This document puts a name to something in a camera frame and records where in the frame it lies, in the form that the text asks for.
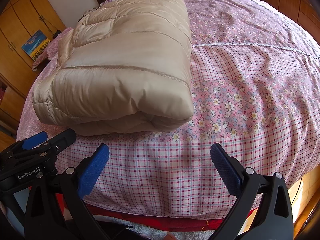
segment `pink cloth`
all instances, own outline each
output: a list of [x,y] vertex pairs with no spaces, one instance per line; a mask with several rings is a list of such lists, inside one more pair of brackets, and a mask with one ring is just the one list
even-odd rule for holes
[[36,71],[37,66],[44,61],[46,58],[48,60],[52,60],[54,55],[58,52],[58,44],[59,41],[70,31],[71,27],[66,28],[62,33],[58,35],[53,41],[49,43],[49,45],[44,49],[44,51],[40,54],[40,56],[33,62],[32,69]]
[[[290,187],[320,163],[320,47],[300,26],[259,0],[185,0],[193,35],[192,121],[170,133],[78,136],[58,156],[59,172],[100,143],[110,159],[89,204],[162,217],[223,218],[228,194],[210,160],[219,142],[244,167],[279,171]],[[55,68],[56,57],[39,75]],[[65,127],[39,122],[31,103],[17,138]],[[253,208],[259,204],[256,199]]]

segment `blue textured pad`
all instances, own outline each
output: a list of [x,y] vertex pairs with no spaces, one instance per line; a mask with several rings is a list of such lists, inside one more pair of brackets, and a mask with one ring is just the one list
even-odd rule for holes
[[91,156],[90,163],[79,178],[78,195],[81,199],[89,195],[96,184],[101,172],[109,160],[109,147],[100,144]]
[[48,135],[45,131],[37,133],[34,136],[31,136],[23,141],[22,149],[31,150],[39,144],[44,143],[48,139]]
[[241,194],[241,178],[228,160],[229,156],[220,144],[213,144],[210,150],[211,160],[230,195],[239,197]]

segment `folded comforter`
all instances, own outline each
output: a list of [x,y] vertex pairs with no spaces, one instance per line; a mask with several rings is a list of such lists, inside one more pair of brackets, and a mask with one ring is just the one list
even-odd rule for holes
[[117,0],[59,44],[33,90],[39,120],[91,136],[169,132],[191,120],[191,34],[183,0]]

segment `screw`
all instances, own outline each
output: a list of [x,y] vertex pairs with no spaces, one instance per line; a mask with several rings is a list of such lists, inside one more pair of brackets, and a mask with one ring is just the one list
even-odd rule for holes
[[42,173],[42,172],[37,173],[37,178],[38,178],[38,179],[42,178],[42,176],[43,176],[43,173]]
[[74,172],[75,172],[75,169],[72,167],[66,169],[66,174],[72,174]]
[[254,170],[252,168],[245,168],[245,172],[248,174],[253,174]]
[[276,177],[278,178],[278,179],[282,179],[282,174],[280,173],[280,172],[276,172]]

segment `painting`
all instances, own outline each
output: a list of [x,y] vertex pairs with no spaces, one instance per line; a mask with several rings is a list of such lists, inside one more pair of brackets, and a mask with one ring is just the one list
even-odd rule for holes
[[27,40],[25,44],[22,45],[22,49],[33,59],[36,60],[37,57],[44,51],[44,49],[49,45],[50,40],[38,30],[33,34],[30,39]]

